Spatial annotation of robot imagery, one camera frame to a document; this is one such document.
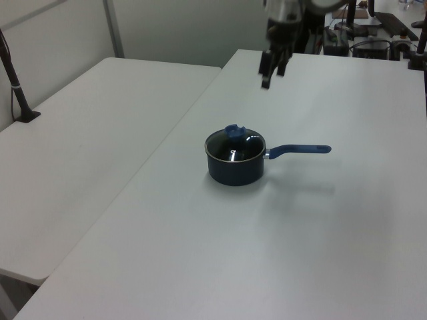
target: blue saucepan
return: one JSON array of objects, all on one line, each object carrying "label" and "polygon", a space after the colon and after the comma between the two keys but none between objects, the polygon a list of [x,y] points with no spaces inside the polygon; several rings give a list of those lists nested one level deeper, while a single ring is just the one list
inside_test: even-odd
[{"label": "blue saucepan", "polygon": [[209,174],[224,185],[247,185],[264,172],[264,159],[284,153],[329,153],[329,145],[281,145],[266,148],[266,141],[256,131],[228,125],[212,133],[205,142]]}]

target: wall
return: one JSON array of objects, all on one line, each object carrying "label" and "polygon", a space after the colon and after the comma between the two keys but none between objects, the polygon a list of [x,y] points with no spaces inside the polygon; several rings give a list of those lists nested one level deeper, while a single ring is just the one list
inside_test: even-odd
[{"label": "wall", "polygon": [[223,67],[268,48],[261,0],[111,1],[126,58]]},{"label": "wall", "polygon": [[[3,33],[30,108],[114,56],[102,0],[67,0]],[[0,64],[0,131],[12,123],[10,90]]]}]

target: white table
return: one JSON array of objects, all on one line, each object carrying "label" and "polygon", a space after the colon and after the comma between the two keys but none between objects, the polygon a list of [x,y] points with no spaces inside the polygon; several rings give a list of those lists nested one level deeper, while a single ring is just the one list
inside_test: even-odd
[{"label": "white table", "polygon": [[[375,12],[392,13],[395,15],[405,26],[407,26],[413,33],[420,36],[421,29],[415,29],[411,27],[411,23],[415,21],[424,20],[426,11],[422,3],[414,1],[408,8],[408,10],[401,10],[398,4],[398,0],[375,0]],[[325,25],[329,25],[332,21],[332,14],[325,15]],[[334,25],[340,22],[341,19],[335,19],[331,24],[331,29]],[[368,16],[367,19],[354,19],[354,23],[360,25],[379,25],[380,22],[375,17]],[[387,33],[380,33],[379,36],[387,38]]]},{"label": "white table", "polygon": [[40,285],[220,72],[105,59],[0,133],[0,274]]},{"label": "white table", "polygon": [[[260,57],[232,57],[16,320],[425,318],[422,74],[294,55],[265,91]],[[230,123],[332,152],[227,187],[203,144]]]}]

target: blue handle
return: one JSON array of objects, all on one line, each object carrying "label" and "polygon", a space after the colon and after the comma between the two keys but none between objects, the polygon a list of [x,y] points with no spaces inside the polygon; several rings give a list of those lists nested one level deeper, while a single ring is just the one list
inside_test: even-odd
[{"label": "blue handle", "polygon": [[281,145],[270,149],[268,159],[275,159],[284,153],[329,153],[331,150],[329,145]]}]

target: equipment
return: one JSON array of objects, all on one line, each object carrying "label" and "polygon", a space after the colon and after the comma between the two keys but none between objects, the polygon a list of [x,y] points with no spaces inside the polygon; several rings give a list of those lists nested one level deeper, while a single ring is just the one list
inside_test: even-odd
[{"label": "equipment", "polygon": [[295,42],[302,30],[304,8],[315,14],[326,14],[345,5],[347,0],[323,0],[322,6],[314,0],[264,0],[268,12],[267,39],[270,50],[262,53],[259,73],[262,87],[270,88],[273,72],[284,76],[286,65],[294,52]]},{"label": "equipment", "polygon": [[346,22],[339,22],[335,25],[335,30],[346,30],[347,35],[354,39],[355,37],[367,37],[369,36],[369,30],[363,25],[354,23],[354,16],[356,15],[356,0],[350,0],[348,2],[348,12]]},{"label": "equipment", "polygon": [[21,116],[16,121],[28,123],[40,115],[40,112],[33,111],[29,108],[27,100],[22,91],[21,84],[19,83],[18,76],[16,76],[15,69],[12,65],[11,54],[6,43],[5,36],[0,29],[0,58],[5,66],[7,76],[11,82],[12,90],[15,92],[16,99],[21,107]]},{"label": "equipment", "polygon": [[375,12],[375,17],[381,22],[385,30],[391,35],[401,35],[405,33],[411,41],[418,41],[419,38],[411,30],[407,28],[395,15],[391,13]]},{"label": "equipment", "polygon": [[363,37],[354,40],[353,58],[387,60],[387,51],[387,42],[375,41],[372,38]]},{"label": "equipment", "polygon": [[347,57],[347,33],[343,30],[325,29],[323,33],[323,54]]}]

